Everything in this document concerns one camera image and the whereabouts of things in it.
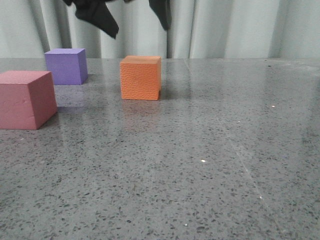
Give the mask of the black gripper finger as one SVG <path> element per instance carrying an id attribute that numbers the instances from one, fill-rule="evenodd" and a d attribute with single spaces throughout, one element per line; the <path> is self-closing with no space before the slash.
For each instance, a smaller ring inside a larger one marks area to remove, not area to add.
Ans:
<path id="1" fill-rule="evenodd" d="M 170 0 L 149 0 L 149 6 L 158 17 L 163 29 L 168 31 L 172 23 Z"/>
<path id="2" fill-rule="evenodd" d="M 70 7 L 75 5 L 75 16 L 116 39 L 119 26 L 106 6 L 106 0 L 63 0 Z"/>

